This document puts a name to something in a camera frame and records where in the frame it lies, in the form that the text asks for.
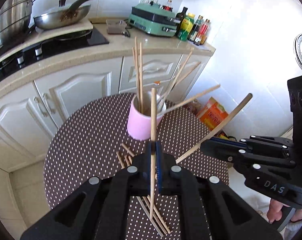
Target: table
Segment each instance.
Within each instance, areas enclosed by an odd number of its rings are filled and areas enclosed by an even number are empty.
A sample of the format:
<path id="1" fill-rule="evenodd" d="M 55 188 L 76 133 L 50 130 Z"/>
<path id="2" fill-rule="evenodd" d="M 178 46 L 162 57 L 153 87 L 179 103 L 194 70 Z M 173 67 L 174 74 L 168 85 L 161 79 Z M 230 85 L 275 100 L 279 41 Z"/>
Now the table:
<path id="1" fill-rule="evenodd" d="M 132 139 L 126 131 L 130 103 L 134 94 L 123 93 L 92 101 L 59 128 L 54 136 L 44 165 L 45 193 L 54 208 L 91 176 L 105 179 L 121 169 L 116 152 L 126 154 L 124 142 L 134 153 L 144 152 L 146 141 Z M 166 114 L 158 126 L 158 139 L 163 152 L 177 159 L 209 133 L 208 128 L 185 108 Z M 227 163 L 204 156 L 197 150 L 179 165 L 196 176 L 218 176 L 229 183 Z M 180 238 L 178 201 L 174 196 L 159 196 L 155 205 L 171 229 L 163 239 Z M 147 219 L 136 197 L 129 205 L 126 239 L 160 239 Z"/>

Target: countertop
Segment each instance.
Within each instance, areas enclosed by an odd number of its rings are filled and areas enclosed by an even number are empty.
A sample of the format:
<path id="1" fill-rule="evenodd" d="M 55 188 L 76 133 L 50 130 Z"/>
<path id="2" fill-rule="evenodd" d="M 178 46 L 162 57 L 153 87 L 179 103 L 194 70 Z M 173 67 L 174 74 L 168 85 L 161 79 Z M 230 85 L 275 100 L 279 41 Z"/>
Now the countertop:
<path id="1" fill-rule="evenodd" d="M 0 98 L 9 92 L 50 73 L 84 63 L 132 56 L 134 37 L 142 42 L 143 54 L 188 54 L 193 49 L 194 55 L 212 56 L 215 48 L 209 44 L 197 47 L 190 42 L 177 38 L 160 38 L 150 36 L 135 28 L 130 29 L 131 38 L 123 35 L 109 35 L 106 24 L 94 24 L 110 44 L 92 46 L 65 52 L 27 66 L 0 82 Z"/>

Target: pink cup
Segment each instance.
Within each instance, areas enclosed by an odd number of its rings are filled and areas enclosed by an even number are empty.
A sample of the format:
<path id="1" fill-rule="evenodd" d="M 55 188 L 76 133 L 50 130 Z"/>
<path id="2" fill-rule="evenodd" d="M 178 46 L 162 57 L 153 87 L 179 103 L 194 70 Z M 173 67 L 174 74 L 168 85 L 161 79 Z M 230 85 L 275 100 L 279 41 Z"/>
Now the pink cup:
<path id="1" fill-rule="evenodd" d="M 136 95 L 132 99 L 129 117 L 127 120 L 127 132 L 135 140 L 148 140 L 151 137 L 151 92 L 143 93 L 143 106 L 144 114 L 141 114 L 137 110 L 137 97 Z M 166 104 L 162 107 L 162 111 L 165 111 L 167 108 Z M 163 115 L 157 116 L 156 125 L 158 126 Z"/>

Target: green appliance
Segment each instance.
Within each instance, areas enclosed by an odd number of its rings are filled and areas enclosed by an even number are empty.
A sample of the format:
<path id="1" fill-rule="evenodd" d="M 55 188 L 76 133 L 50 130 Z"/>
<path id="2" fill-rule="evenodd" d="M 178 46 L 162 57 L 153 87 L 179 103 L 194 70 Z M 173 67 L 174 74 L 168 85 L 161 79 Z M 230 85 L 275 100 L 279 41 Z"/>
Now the green appliance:
<path id="1" fill-rule="evenodd" d="M 132 7 L 128 23 L 151 35 L 173 37 L 180 23 L 175 17 L 175 13 L 161 9 L 159 4 L 139 3 Z"/>

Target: orange package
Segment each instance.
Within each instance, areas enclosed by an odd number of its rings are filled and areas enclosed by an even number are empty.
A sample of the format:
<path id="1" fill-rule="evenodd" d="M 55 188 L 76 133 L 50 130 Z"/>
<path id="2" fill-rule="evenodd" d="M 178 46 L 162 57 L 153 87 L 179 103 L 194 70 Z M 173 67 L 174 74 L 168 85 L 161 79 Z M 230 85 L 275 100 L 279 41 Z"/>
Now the orange package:
<path id="1" fill-rule="evenodd" d="M 196 117 L 212 131 L 228 115 L 229 114 L 225 111 L 224 107 L 211 97 Z"/>

